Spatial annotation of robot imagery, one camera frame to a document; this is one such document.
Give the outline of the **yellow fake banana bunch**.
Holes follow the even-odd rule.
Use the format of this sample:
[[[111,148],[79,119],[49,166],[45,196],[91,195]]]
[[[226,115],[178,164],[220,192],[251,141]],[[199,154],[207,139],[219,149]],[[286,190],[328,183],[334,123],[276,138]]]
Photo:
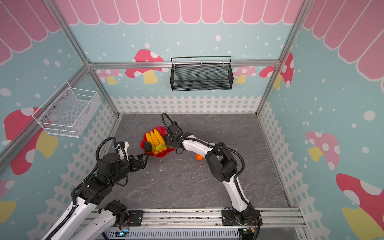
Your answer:
[[[153,129],[149,131],[145,135],[147,142],[152,144],[152,154],[155,156],[160,156],[161,154],[165,154],[168,147],[163,138],[163,135],[158,129]]]

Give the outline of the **orange fake orange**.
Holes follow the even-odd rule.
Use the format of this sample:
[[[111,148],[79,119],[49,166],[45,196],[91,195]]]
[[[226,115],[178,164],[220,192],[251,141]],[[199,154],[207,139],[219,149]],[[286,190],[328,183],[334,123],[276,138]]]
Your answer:
[[[202,160],[204,160],[205,158],[204,158],[203,156],[199,155],[199,154],[196,154],[196,159],[197,159],[198,161],[202,161]]]

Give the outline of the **dark fake avocado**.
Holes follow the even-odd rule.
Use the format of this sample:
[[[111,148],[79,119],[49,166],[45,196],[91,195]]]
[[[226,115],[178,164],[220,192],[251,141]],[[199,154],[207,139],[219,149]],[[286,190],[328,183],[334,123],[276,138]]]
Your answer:
[[[149,153],[153,149],[152,144],[150,142],[144,142],[143,148],[144,148],[145,153]]]

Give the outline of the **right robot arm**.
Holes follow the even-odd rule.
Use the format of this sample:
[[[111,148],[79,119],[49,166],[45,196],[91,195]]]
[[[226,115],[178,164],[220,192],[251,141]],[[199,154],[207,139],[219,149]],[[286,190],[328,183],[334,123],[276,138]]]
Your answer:
[[[184,133],[177,122],[166,113],[161,118],[168,133],[167,143],[176,151],[181,149],[198,154],[206,160],[212,175],[223,183],[231,199],[230,210],[241,226],[251,226],[241,230],[243,236],[253,235],[256,239],[263,224],[259,210],[256,210],[240,185],[239,176],[245,170],[244,158],[234,149],[227,147],[224,143],[208,143],[196,138],[190,133]]]

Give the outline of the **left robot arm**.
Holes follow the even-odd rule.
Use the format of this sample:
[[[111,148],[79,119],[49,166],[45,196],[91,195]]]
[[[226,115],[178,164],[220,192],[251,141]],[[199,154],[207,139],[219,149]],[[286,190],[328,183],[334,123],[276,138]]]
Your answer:
[[[96,150],[96,165],[86,178],[71,192],[71,204],[59,220],[43,237],[44,240],[68,240],[85,218],[112,192],[114,185],[128,173],[137,172],[147,165],[149,153],[134,157],[127,155],[127,142],[115,137],[102,141]]]

